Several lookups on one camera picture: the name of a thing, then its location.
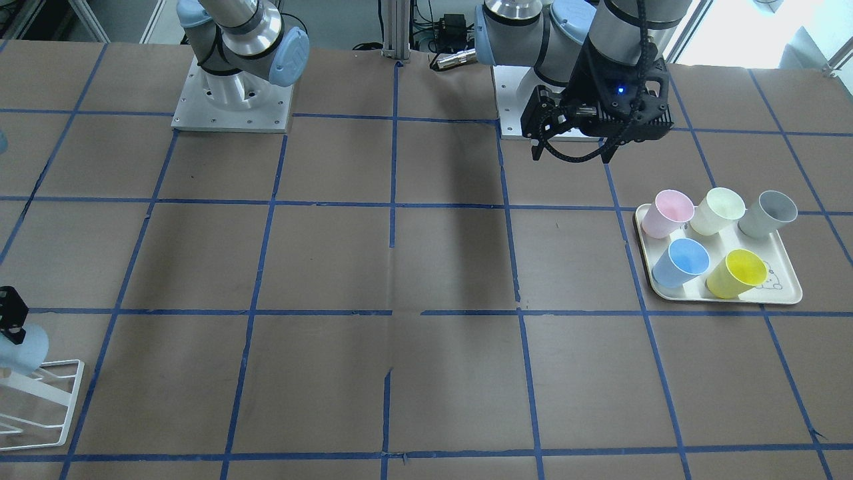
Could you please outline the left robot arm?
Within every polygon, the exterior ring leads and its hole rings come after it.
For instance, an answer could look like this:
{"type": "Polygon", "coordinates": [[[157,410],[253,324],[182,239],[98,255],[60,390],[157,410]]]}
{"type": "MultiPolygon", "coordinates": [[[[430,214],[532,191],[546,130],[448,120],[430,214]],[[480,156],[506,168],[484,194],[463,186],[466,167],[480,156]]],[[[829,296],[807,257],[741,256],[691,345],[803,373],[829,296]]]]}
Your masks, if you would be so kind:
{"type": "Polygon", "coordinates": [[[526,67],[520,134],[543,152],[580,163],[612,161],[628,143],[673,128],[663,48],[688,1],[484,1],[475,10],[479,63],[526,67]]]}

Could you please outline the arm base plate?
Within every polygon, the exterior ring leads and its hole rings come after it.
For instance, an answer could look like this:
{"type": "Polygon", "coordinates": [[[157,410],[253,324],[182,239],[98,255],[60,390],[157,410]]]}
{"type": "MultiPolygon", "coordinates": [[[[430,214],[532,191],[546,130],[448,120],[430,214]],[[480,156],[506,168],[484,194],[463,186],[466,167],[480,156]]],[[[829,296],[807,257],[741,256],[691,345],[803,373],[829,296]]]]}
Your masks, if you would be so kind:
{"type": "Polygon", "coordinates": [[[271,85],[247,72],[213,75],[194,58],[171,127],[196,133],[284,134],[292,99],[293,86],[271,85]]]}
{"type": "Polygon", "coordinates": [[[549,84],[537,76],[533,67],[496,65],[492,68],[494,98],[499,112],[502,137],[525,140],[521,116],[537,85],[544,85],[559,94],[563,86],[549,84]]]}

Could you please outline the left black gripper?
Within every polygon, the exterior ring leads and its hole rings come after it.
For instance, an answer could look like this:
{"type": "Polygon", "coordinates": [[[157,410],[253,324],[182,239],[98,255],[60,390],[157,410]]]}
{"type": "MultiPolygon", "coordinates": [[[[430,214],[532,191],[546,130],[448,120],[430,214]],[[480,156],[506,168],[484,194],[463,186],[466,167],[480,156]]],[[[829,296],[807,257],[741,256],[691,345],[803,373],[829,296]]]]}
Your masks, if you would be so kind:
{"type": "Polygon", "coordinates": [[[639,81],[641,66],[624,65],[604,57],[592,45],[581,48],[569,84],[561,95],[545,85],[531,92],[520,118],[522,134],[530,140],[533,161],[539,161],[545,143],[552,137],[578,127],[589,137],[606,137],[600,146],[604,165],[612,161],[616,150],[630,141],[661,139],[674,127],[668,95],[669,73],[654,45],[648,47],[644,80],[639,81]],[[624,126],[634,121],[622,139],[624,126]]]}

